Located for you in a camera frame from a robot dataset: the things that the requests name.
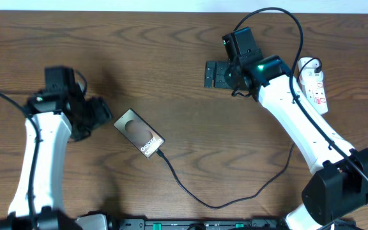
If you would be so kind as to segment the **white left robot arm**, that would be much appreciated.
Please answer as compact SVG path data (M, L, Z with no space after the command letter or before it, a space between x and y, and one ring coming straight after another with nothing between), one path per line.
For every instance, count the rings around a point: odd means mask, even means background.
M101 97L87 99L87 82L78 83L77 70L66 66L45 68L45 87L25 105L16 106L26 122L26 150L19 185L0 220L0 229L110 229L106 214L89 212L70 218L63 205L63 166L69 140L82 141L110 122L112 114Z

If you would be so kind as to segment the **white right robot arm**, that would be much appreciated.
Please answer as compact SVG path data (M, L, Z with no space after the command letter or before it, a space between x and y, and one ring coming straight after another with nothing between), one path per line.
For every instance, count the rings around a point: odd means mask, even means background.
M263 57L249 27L223 36L228 61L206 63L207 88L247 91L279 121L312 178L290 229L319 229L368 204L368 149L357 151L313 108L279 56Z

